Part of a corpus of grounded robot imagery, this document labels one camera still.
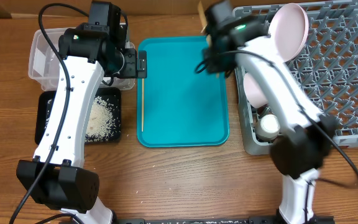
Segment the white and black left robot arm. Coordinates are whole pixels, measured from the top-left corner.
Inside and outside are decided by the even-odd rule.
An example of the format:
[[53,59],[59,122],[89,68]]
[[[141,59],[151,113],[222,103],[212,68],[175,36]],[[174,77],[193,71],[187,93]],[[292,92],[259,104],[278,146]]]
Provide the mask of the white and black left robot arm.
[[25,198],[76,223],[116,223],[98,196],[99,176],[86,170],[85,136],[104,78],[146,78],[147,54],[126,47],[128,20],[120,7],[93,1],[88,21],[69,28],[50,47],[60,63],[59,84],[47,128],[33,158],[16,175]]

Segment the pink bowl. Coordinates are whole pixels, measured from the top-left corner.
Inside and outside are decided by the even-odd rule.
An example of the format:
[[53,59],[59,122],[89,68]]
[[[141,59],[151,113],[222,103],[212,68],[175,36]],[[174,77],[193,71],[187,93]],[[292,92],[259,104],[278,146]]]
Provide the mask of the pink bowl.
[[251,106],[254,108],[260,108],[268,103],[268,100],[251,74],[246,73],[244,75],[243,86],[244,93]]

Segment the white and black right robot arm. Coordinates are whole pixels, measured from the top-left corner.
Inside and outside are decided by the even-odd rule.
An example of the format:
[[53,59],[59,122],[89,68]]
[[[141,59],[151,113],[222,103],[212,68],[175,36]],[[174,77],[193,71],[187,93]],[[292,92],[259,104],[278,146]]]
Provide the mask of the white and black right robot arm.
[[270,157],[283,175],[282,201],[274,216],[249,217],[248,223],[334,223],[333,217],[314,214],[313,196],[324,158],[335,148],[350,165],[356,182],[329,183],[358,188],[358,169],[333,137],[336,118],[319,109],[299,87],[275,41],[254,16],[234,17],[229,1],[216,2],[204,11],[204,33],[210,37],[195,73],[230,73],[245,70],[259,84],[278,118],[281,138],[270,147]]

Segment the pale green plastic cup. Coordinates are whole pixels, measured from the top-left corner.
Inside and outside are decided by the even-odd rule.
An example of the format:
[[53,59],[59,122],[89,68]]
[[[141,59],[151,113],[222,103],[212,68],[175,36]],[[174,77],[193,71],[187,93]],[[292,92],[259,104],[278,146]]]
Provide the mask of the pale green plastic cup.
[[256,136],[263,141],[274,140],[280,132],[278,118],[274,114],[263,116],[255,127]]

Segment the large white round plate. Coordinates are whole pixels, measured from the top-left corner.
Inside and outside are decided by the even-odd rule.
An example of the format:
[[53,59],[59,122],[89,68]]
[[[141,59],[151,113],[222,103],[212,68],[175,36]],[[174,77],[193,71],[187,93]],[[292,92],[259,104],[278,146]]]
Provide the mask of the large white round plate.
[[283,5],[274,15],[268,29],[284,62],[294,59],[302,51],[308,31],[308,16],[295,3]]

